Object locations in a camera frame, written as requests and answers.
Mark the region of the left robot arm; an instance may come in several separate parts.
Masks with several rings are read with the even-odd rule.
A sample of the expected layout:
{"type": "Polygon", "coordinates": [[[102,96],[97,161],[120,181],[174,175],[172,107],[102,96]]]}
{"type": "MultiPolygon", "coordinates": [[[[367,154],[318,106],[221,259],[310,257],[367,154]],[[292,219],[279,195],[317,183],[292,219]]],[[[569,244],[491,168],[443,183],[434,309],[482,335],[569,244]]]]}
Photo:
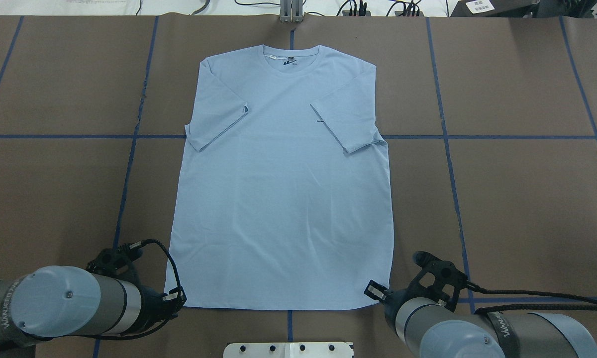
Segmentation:
{"type": "Polygon", "coordinates": [[[175,319],[186,301],[173,257],[153,239],[103,249],[85,269],[49,266],[0,279],[0,358],[33,358],[38,344],[62,337],[141,339],[175,319]],[[167,292],[142,284],[135,266],[152,244],[173,270],[167,292]]]}

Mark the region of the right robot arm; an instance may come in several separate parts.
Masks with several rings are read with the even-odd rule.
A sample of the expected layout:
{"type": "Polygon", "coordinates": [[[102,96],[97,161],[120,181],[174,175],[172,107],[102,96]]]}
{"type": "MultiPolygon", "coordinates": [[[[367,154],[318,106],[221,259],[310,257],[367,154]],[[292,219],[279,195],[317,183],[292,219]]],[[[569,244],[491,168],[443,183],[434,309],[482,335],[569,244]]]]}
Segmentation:
{"type": "Polygon", "coordinates": [[[546,308],[483,308],[461,315],[463,289],[475,285],[453,263],[431,253],[413,255],[420,272],[402,290],[369,281],[365,295],[384,307],[389,328],[416,358],[597,358],[588,329],[563,310],[597,310],[592,304],[546,308]]]}

